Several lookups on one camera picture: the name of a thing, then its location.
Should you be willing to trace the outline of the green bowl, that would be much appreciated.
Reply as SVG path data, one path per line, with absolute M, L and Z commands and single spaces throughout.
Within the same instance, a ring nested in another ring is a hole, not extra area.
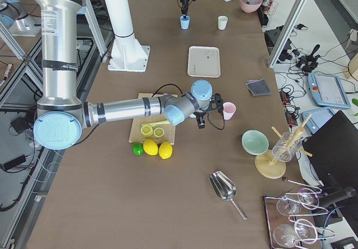
M 258 130 L 248 130 L 242 136 L 244 150 L 254 156 L 264 154 L 269 148 L 267 137 Z

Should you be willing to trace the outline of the steel ice scoop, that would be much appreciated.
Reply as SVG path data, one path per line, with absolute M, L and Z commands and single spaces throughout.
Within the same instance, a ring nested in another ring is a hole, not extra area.
M 230 201 L 241 215 L 243 220 L 247 220 L 248 217 L 234 199 L 236 195 L 236 186 L 234 182 L 222 171 L 213 172 L 209 176 L 209 181 L 216 195 L 224 201 Z

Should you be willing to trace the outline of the grey folded cloth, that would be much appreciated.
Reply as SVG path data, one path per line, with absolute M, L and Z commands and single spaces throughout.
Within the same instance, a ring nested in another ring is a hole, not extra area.
M 271 91 L 264 78 L 250 79 L 246 83 L 246 87 L 248 88 L 252 96 L 263 96 L 271 94 Z

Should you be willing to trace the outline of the wine glass upper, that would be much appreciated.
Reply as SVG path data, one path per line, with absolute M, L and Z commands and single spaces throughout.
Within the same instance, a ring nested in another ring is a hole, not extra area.
M 299 215 L 302 209 L 314 210 L 319 205 L 318 195 L 309 188 L 301 188 L 297 193 L 286 193 L 279 197 L 276 208 L 281 215 Z

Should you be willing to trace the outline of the black monitor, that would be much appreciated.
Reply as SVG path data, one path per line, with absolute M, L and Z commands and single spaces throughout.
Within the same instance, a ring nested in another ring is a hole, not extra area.
M 357 189 L 357 128 L 338 111 L 303 143 L 324 186 Z

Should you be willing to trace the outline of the wooden cutting board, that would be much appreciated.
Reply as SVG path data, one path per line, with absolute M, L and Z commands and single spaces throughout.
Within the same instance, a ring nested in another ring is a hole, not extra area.
M 166 117 L 164 116 L 164 114 L 159 114 L 161 105 L 158 102 L 157 97 L 160 97 L 160 95 L 155 95 L 154 100 L 151 100 L 150 93 L 139 93 L 138 94 L 139 99 L 141 99 L 143 97 L 149 98 L 150 115 L 147 117 L 142 116 L 142 117 L 137 117 L 137 118 L 133 119 L 131 131 L 129 134 L 129 142 L 130 143 L 143 143 L 145 141 L 146 137 L 141 133 L 142 124 L 154 123 L 154 122 L 166 120 Z M 168 123 L 168 124 L 160 124 L 157 126 L 153 126 L 153 129 L 155 129 L 157 127 L 161 127 L 164 129 L 164 136 L 157 138 L 153 134 L 149 138 L 153 139 L 158 144 L 163 143 L 163 142 L 169 142 L 172 145 L 174 145 L 176 127 L 174 125 L 172 125 L 171 123 Z

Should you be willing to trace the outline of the pink plastic cup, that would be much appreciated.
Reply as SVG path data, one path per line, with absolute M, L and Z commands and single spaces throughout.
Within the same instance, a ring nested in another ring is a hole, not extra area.
M 232 116 L 235 114 L 237 108 L 232 102 L 223 103 L 223 116 L 224 120 L 230 120 Z

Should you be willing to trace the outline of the yellow lemon outer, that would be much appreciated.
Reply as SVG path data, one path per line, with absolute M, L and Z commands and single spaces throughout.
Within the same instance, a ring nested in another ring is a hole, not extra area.
M 159 156 L 161 157 L 161 159 L 168 159 L 171 157 L 172 153 L 173 153 L 173 148 L 172 145 L 169 142 L 163 142 L 160 146 L 159 146 Z

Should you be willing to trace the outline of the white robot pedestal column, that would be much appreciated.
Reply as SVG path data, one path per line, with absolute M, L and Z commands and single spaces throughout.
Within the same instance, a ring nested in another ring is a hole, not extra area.
M 105 2 L 115 37 L 108 69 L 145 72 L 150 47 L 141 45 L 135 37 L 128 0 L 105 0 Z

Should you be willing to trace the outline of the blue teach pendant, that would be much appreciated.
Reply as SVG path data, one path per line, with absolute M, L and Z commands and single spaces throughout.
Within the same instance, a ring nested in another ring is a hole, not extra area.
M 307 80 L 312 98 L 318 106 L 330 106 L 335 109 L 351 108 L 338 76 L 309 73 Z
M 320 107 L 302 112 L 302 119 L 305 120 L 309 114 L 311 114 L 311 117 L 306 123 L 306 126 L 311 134 L 315 134 L 330 118 L 334 116 L 335 112 L 330 107 Z

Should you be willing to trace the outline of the black tray with glasses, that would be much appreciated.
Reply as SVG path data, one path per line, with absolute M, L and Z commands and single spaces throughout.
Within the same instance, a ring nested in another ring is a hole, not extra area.
M 298 219 L 306 219 L 310 221 L 314 226 L 314 220 L 313 217 L 319 216 L 319 215 L 327 215 L 328 210 L 325 208 L 322 208 L 318 205 L 318 207 L 314 210 L 307 210 L 302 209 L 299 215 L 281 215 L 276 208 L 276 203 L 281 196 L 264 196 L 263 202 L 264 202 L 264 209 L 265 209 L 265 217 L 266 217 L 266 223 L 268 228 L 268 240 L 270 243 L 271 248 L 284 248 L 280 245 L 278 245 L 273 238 L 273 233 L 276 227 L 278 227 L 281 224 L 289 224 L 293 225 L 295 221 Z M 315 226 L 317 232 L 318 232 L 318 241 L 322 241 L 324 239 L 333 238 L 335 236 L 335 232 L 322 227 Z

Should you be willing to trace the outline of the wine glass lower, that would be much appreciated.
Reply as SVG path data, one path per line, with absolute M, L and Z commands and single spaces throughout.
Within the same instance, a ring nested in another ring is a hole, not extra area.
M 275 228 L 274 241 L 284 248 L 306 248 L 318 240 L 315 226 L 306 219 L 298 219 L 293 225 L 281 224 Z

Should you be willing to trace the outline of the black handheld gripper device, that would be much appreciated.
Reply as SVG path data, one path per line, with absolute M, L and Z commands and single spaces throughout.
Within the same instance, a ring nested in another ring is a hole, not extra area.
M 304 73 L 311 73 L 314 69 L 316 69 L 318 66 L 317 60 L 321 56 L 319 54 L 314 54 L 318 51 L 319 48 L 320 45 L 317 44 L 309 55 L 303 55 L 299 57 L 296 67 L 300 68 Z

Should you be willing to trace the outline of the wooden cup tree stand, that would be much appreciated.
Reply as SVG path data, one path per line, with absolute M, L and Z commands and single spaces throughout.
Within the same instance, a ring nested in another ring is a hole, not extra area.
M 302 122 L 302 124 L 293 132 L 293 137 L 288 145 L 291 145 L 293 141 L 298 139 L 304 133 L 304 126 L 310 119 L 311 114 L 307 116 L 307 118 Z M 278 130 L 272 126 L 272 130 L 281 138 L 282 134 L 278 132 Z M 299 151 L 306 154 L 307 156 L 312 157 L 313 155 L 310 152 L 305 151 L 302 148 L 298 148 Z M 272 155 L 272 149 L 268 149 L 264 154 L 258 155 L 255 157 L 255 166 L 260 174 L 267 178 L 277 179 L 283 176 L 286 171 L 286 162 L 280 162 L 274 159 Z

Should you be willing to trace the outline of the blue plastic cup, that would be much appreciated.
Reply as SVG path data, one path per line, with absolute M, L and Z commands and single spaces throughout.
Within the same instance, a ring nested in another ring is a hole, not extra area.
M 190 25 L 190 17 L 188 15 L 182 15 L 180 17 L 180 26 L 182 30 L 187 30 Z

